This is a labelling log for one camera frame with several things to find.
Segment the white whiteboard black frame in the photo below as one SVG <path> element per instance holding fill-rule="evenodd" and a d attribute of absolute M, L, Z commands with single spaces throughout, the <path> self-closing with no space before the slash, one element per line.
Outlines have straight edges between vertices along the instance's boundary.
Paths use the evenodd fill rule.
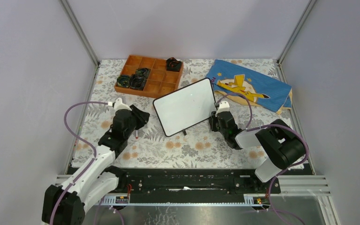
<path fill-rule="evenodd" d="M 153 100 L 165 136 L 170 137 L 207 120 L 216 111 L 211 81 L 204 78 Z"/>

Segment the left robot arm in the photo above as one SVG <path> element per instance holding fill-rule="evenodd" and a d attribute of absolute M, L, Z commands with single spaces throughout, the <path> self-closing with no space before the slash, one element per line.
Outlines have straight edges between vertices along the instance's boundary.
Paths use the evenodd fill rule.
<path fill-rule="evenodd" d="M 59 186 L 45 191 L 42 221 L 49 225 L 81 225 L 89 209 L 107 193 L 125 190 L 127 181 L 122 169 L 111 164 L 127 147 L 134 131 L 144 127 L 148 112 L 135 105 L 108 102 L 115 110 L 110 128 L 98 141 L 93 155 Z"/>

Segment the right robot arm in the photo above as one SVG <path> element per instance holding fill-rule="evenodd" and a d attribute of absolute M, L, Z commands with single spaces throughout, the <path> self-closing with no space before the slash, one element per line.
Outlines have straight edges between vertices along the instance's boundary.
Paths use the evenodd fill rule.
<path fill-rule="evenodd" d="M 269 186 L 269 180 L 288 169 L 302 156 L 308 157 L 308 146 L 304 139 L 282 120 L 247 130 L 238 128 L 231 112 L 212 112 L 210 129 L 220 132 L 227 145 L 236 150 L 261 146 L 266 159 L 255 169 L 250 187 L 262 193 Z"/>

